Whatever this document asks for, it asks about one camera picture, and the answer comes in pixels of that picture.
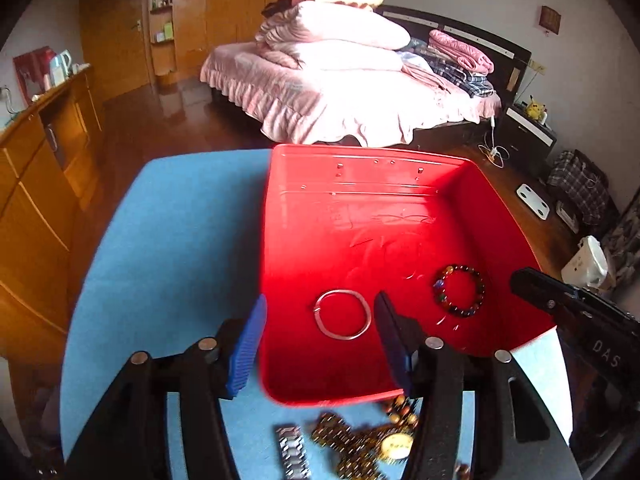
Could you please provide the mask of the pink folded quilt stack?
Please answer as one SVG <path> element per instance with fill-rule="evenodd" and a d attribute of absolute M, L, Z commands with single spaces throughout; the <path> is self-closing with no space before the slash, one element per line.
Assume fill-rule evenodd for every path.
<path fill-rule="evenodd" d="M 410 42 L 400 25 L 370 10 L 304 1 L 267 18 L 255 42 L 268 61 L 293 70 L 401 70 Z"/>

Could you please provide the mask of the pink folded blanket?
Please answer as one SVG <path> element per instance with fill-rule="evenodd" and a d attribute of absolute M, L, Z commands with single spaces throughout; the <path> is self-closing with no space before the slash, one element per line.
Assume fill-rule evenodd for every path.
<path fill-rule="evenodd" d="M 430 31 L 428 44 L 440 53 L 448 55 L 471 73 L 487 76 L 495 70 L 494 63 L 483 51 L 454 39 L 441 30 Z"/>

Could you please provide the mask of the wooden sideboard cabinet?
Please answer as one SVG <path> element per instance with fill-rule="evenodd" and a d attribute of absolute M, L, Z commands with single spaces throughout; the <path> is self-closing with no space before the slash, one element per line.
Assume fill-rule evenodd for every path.
<path fill-rule="evenodd" d="M 1 354 L 61 362 L 70 327 L 74 229 L 104 140 L 93 69 L 46 92 L 1 133 Z"/>

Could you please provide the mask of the yellow pikachu toy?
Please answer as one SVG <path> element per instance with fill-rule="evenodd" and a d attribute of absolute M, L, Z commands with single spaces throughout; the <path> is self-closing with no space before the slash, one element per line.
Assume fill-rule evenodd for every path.
<path fill-rule="evenodd" d="M 546 106 L 535 100 L 533 96 L 529 97 L 529 102 L 525 107 L 525 115 L 534 122 L 541 122 L 546 117 Z"/>

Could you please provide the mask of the white plastic container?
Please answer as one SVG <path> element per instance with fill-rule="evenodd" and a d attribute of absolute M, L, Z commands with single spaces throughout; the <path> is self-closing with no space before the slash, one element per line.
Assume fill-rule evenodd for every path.
<path fill-rule="evenodd" d="M 578 251 L 561 270 L 562 281 L 575 287 L 600 289 L 608 277 L 608 259 L 600 242 L 592 235 L 583 237 Z"/>

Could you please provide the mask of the dark nightstand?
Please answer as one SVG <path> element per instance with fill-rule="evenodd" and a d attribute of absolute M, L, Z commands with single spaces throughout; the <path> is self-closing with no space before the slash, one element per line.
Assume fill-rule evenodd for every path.
<path fill-rule="evenodd" d="M 496 140 L 508 153 L 509 165 L 539 177 L 555 146 L 556 136 L 548 127 L 529 119 L 517 106 L 510 106 L 498 122 Z"/>

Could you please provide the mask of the silver wrist watch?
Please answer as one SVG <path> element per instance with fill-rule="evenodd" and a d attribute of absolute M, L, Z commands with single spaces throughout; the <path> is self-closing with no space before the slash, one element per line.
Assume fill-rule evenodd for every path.
<path fill-rule="evenodd" d="M 299 426 L 281 426 L 276 429 L 284 478 L 309 480 L 311 472 L 307 460 L 304 437 Z"/>

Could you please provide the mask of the wooden wardrobe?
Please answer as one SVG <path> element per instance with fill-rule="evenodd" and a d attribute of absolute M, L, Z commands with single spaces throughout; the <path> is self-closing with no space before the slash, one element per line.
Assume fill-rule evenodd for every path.
<path fill-rule="evenodd" d="M 99 102 L 192 77 L 220 44 L 252 39 L 273 0 L 79 0 Z"/>

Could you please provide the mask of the dark bead necklace yellow pendant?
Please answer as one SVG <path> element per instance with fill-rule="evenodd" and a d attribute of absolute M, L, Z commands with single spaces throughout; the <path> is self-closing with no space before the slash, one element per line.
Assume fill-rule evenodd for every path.
<path fill-rule="evenodd" d="M 381 406 L 388 424 L 378 430 L 376 456 L 384 463 L 401 463 L 410 455 L 419 423 L 418 400 L 401 394 Z"/>

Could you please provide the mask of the white bathroom scale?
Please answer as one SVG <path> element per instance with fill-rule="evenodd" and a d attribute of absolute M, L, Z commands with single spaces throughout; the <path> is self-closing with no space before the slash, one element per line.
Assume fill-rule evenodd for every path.
<path fill-rule="evenodd" d="M 548 219 L 549 205 L 529 185 L 522 183 L 515 194 L 540 220 Z"/>

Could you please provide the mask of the plaid bag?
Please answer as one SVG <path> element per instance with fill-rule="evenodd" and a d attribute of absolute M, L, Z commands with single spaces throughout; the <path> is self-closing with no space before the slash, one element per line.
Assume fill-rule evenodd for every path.
<path fill-rule="evenodd" d="M 559 154 L 547 186 L 555 200 L 570 207 L 582 234 L 602 236 L 620 214 L 608 189 L 608 177 L 579 150 Z"/>

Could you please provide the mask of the plaid folded clothes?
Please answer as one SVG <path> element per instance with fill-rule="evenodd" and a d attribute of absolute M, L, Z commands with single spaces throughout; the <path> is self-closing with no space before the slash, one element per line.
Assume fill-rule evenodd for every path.
<path fill-rule="evenodd" d="M 401 51 L 399 56 L 405 71 L 424 84 L 447 91 L 457 87 L 471 98 L 488 98 L 496 93 L 485 75 L 472 73 L 451 58 L 429 48 Z"/>

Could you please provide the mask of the silver bangle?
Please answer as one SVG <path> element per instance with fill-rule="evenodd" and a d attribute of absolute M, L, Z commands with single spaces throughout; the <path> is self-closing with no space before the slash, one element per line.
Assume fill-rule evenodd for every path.
<path fill-rule="evenodd" d="M 337 341 L 354 341 L 366 334 L 372 325 L 372 309 L 356 290 L 330 289 L 317 298 L 312 315 L 323 336 Z"/>

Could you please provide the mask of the small wall plaque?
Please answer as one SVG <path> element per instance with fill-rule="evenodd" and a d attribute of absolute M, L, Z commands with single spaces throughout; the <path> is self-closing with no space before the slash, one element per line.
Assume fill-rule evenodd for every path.
<path fill-rule="evenodd" d="M 541 6 L 538 18 L 538 25 L 545 31 L 557 35 L 560 31 L 561 14 L 550 8 L 550 6 Z"/>

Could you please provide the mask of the red picture frame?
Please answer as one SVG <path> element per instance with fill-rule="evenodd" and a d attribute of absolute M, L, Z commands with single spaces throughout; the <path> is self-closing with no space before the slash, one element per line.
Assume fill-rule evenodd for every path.
<path fill-rule="evenodd" d="M 50 62 L 55 52 L 48 46 L 21 54 L 13 59 L 18 88 L 26 104 L 36 94 L 43 94 L 44 76 L 50 74 Z"/>

